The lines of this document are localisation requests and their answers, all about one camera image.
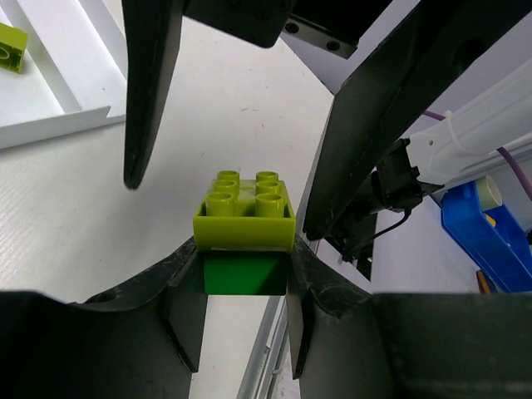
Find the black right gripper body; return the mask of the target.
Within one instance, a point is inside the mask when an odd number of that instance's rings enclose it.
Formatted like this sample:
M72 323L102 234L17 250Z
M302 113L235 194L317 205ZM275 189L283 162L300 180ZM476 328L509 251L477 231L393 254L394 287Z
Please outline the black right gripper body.
M185 16L262 48L285 33L348 59L388 0L193 0Z

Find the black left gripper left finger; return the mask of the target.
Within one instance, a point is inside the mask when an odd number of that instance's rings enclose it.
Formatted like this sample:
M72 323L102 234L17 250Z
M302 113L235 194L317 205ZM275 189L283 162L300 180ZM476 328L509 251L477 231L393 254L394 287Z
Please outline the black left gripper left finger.
M1 294L4 398L186 398L207 297L193 239L84 303Z

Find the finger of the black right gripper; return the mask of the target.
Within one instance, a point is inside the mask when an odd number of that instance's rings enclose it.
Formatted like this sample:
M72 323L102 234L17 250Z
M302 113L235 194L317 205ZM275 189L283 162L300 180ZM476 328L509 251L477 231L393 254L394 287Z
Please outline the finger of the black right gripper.
M124 184L139 188L150 161L180 50L184 3L123 1L127 50Z
M529 1L420 1L335 95L303 231L322 239L388 148L478 57L531 11Z

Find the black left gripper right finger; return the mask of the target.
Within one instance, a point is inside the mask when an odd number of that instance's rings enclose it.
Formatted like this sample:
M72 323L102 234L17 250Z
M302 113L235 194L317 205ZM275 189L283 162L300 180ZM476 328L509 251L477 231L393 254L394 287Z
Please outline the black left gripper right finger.
M370 294L297 239L286 292L304 398L528 398L528 294Z

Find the lime-green lego pair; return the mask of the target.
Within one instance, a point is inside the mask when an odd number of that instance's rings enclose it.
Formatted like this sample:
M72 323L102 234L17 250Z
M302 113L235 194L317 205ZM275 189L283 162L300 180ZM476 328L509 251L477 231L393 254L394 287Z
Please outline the lime-green lego pair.
M27 34L19 28L0 23L1 68L20 74L27 49Z

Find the yellow-green lego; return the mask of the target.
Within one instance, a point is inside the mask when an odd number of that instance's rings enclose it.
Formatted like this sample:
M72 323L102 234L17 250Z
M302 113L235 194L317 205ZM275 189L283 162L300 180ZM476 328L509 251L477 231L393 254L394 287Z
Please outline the yellow-green lego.
M278 173L221 170L193 217L208 295L282 296L296 215Z

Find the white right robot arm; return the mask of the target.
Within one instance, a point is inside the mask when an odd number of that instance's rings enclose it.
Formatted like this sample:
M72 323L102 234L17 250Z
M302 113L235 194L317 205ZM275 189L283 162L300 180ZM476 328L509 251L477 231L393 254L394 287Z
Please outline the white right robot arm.
M384 1L125 1L128 57L124 182L143 180L180 49L182 21L194 19L271 47L296 24L309 42L351 54L387 7ZM528 1L421 1L335 95L304 219L321 239L349 214L363 181L415 119L478 57L531 12ZM415 178L380 177L381 202L404 209L407 194L431 193L476 160L531 130L531 67L411 137Z

